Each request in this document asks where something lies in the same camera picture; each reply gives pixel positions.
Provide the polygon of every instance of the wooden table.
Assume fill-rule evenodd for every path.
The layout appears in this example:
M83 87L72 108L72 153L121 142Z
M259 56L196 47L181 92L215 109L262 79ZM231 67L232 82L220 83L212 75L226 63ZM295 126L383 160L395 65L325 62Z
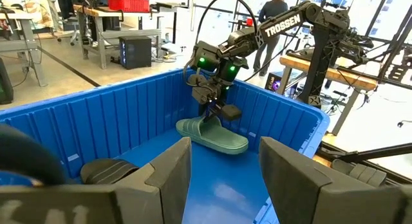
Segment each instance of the wooden table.
M28 73L29 68L33 68L39 86L47 86L47 80L41 66L41 53L32 31L31 21L34 14L29 14L22 10L14 10L15 13L7 14L10 20L11 36L6 37L7 41L0 42L0 52L16 51L17 56L23 63L23 73ZM0 14L0 19L6 19L5 14ZM19 35L17 23L20 24L23 36Z
M156 17L157 18L157 25L156 29L150 29L150 30L121 30L121 31L103 31L103 18L104 17L122 17L121 12L111 12L107 7L102 7L101 9L107 10L107 12L104 12L102 10L97 10L97 9L92 9L92 8L87 8L82 5L73 5L74 10L77 13L77 18L79 20L79 26L80 26L80 39L83 40L84 36L84 31L86 30L86 17L91 16L95 22L96 22L96 33L97 33L97 42L98 46L97 47L92 47L91 45L88 44L83 44L83 41L81 41L82 45L82 51L83 51L83 58L88 59L89 56L89 51L92 53L96 53L100 56L100 67L102 69L105 69L107 67L106 65L106 47L104 45L105 40L109 39L118 39L119 37L124 37L124 36L156 36L156 56L158 58L161 58L161 18L162 16L159 15L159 13L141 13L141 12L124 12L123 17Z
M279 89L277 90L277 93L279 93L280 95L283 95L285 93L285 90L290 87L290 85L288 85L288 81L289 81L290 73L292 72L292 69L301 70L307 73L309 70L310 61L298 59L296 57L287 56L287 55L281 56L279 61L282 65L285 66L285 70L283 72L281 84L279 86ZM349 66L353 64L343 58L337 59L336 63L341 66ZM351 111L357 97L359 96L359 91L360 90L370 91L370 90L375 89L377 86L377 81L373 79L368 79L366 77L360 77L356 74L352 74L348 72L343 72L343 71L339 72L336 69L332 69L332 68L328 68L328 72L326 73L326 79L340 82L343 84L348 84L349 82L354 88L356 88L356 90L353 90L353 93L351 94L349 101L346 103L346 106L341 116L339 117L335 127L332 130L332 134L338 135L344 121L348 117L349 112Z

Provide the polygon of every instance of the green slide sandal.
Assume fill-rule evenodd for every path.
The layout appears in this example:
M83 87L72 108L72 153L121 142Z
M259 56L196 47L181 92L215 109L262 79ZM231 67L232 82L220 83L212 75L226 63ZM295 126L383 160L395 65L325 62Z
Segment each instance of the green slide sandal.
M182 136L188 136L198 144L226 154L240 154L247 150L247 138L221 126L218 117L203 122L205 117L179 120L176 129Z

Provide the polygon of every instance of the floor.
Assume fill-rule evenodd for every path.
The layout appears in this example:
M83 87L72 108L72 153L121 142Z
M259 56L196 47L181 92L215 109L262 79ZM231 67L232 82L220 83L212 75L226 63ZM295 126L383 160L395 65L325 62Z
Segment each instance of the floor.
M14 88L15 100L12 104L0 105L0 109L8 109L15 106L30 104L48 98L66 95L85 89L92 89L94 85L114 84L123 80L140 79L157 73L181 68L191 54L191 47L187 47L184 53L186 57L178 57L172 63L153 63L152 68L140 68L125 70L119 65L109 63L108 68L102 70L98 66L98 56L89 55L89 60L82 58L80 46L70 46L68 39L57 42L55 39L42 39L43 48L42 67L49 85L43 88L37 86L35 74L29 72L27 79ZM6 53L3 58L7 72L13 85L24 80L19 60L15 53ZM248 57L252 65L254 55ZM281 70L282 67L274 61L270 71ZM241 70L238 79L244 80L251 76L252 70ZM254 77L249 81L252 84L263 87L266 78ZM398 128L401 120L412 120L410 113L412 108L412 91L383 85L378 92L372 95L371 102L358 109L363 102L360 96L355 108L350 113L337 137L326 136L325 141L335 144L346 151L364 151L386 147L389 145L412 142L412 126L405 124ZM331 117L330 131L336 122L338 115ZM384 167L412 178L412 154L381 158L373 160Z

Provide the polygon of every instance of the person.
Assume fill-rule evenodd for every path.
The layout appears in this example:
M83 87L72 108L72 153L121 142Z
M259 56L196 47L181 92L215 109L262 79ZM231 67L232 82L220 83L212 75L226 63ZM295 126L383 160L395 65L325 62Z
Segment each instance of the person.
M271 0L269 2L266 2L259 13L259 22L263 23L266 20L268 20L269 17L275 17L287 11L288 9L288 5L283 0ZM263 50L265 50L266 48L266 57L265 61L263 62L264 68L259 72L259 76L266 75L270 65L270 63L268 62L270 62L270 60L272 59L272 54L275 50L277 43L279 42L279 37L279 35L276 36L267 43L263 44L260 47L260 49L257 50L255 62L253 65L254 72L257 72L261 68L261 57Z

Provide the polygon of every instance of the robotic arm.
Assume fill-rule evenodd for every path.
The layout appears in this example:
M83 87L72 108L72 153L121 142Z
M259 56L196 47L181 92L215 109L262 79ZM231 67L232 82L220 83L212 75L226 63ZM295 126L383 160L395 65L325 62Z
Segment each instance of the robotic arm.
M227 120L235 120L241 112L233 105L225 104L227 89L232 85L240 68L248 69L245 57L260 48L265 42L282 33L300 27L304 22L314 26L316 47L308 72L306 85L299 100L320 107L320 90L331 61L334 46L338 46L350 24L347 10L331 12L315 3L304 1L290 10L270 18L258 27L249 27L233 32L226 42L213 46L200 41L194 47L193 55L187 63L197 69L186 83L193 87L192 96L203 105L210 107L212 115L222 115ZM207 79L200 69L208 71Z

